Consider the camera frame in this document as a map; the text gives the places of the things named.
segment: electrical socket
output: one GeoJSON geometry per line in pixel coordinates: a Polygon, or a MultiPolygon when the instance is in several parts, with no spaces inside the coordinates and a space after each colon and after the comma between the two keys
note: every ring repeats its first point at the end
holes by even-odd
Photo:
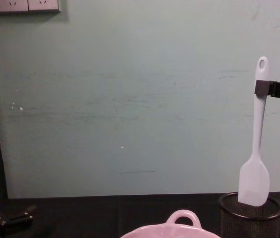
{"type": "Polygon", "coordinates": [[[58,0],[28,0],[30,11],[59,11],[58,0]]]}
{"type": "Polygon", "coordinates": [[[0,0],[0,12],[29,11],[27,0],[0,0]]]}

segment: black table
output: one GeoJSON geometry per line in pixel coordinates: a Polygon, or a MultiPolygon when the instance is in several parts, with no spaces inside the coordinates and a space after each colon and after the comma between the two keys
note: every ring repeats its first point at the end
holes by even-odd
{"type": "MultiPolygon", "coordinates": [[[[204,229],[220,235],[220,195],[10,199],[0,203],[0,210],[12,214],[30,205],[37,206],[31,229],[10,238],[119,238],[138,227],[164,223],[180,209],[195,212],[204,229]]],[[[280,192],[271,196],[280,201],[280,192]]],[[[181,218],[178,223],[191,221],[181,218]]]]}

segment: pink ceramic casserole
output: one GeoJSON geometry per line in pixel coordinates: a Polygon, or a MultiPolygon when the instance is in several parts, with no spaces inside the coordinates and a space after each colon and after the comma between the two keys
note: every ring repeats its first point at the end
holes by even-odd
{"type": "Polygon", "coordinates": [[[195,213],[188,210],[174,212],[166,223],[138,228],[121,238],[220,238],[219,236],[201,228],[195,213]],[[180,217],[187,217],[192,226],[176,224],[180,217]]]}

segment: spatula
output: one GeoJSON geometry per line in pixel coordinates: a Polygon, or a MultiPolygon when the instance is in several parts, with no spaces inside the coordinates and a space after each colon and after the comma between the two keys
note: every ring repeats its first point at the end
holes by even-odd
{"type": "MultiPolygon", "coordinates": [[[[266,57],[258,60],[254,85],[257,80],[269,80],[269,62],[266,57]]],[[[239,177],[238,201],[252,206],[262,206],[270,191],[269,172],[261,160],[260,152],[266,99],[267,96],[258,97],[254,94],[252,155],[241,167],[239,177]]]]}

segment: black mesh cup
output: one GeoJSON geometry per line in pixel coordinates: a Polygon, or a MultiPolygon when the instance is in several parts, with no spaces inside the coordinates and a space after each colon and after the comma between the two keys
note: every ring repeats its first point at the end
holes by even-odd
{"type": "Polygon", "coordinates": [[[221,238],[278,238],[280,202],[268,198],[260,207],[238,202],[238,193],[225,194],[221,207],[221,238]]]}

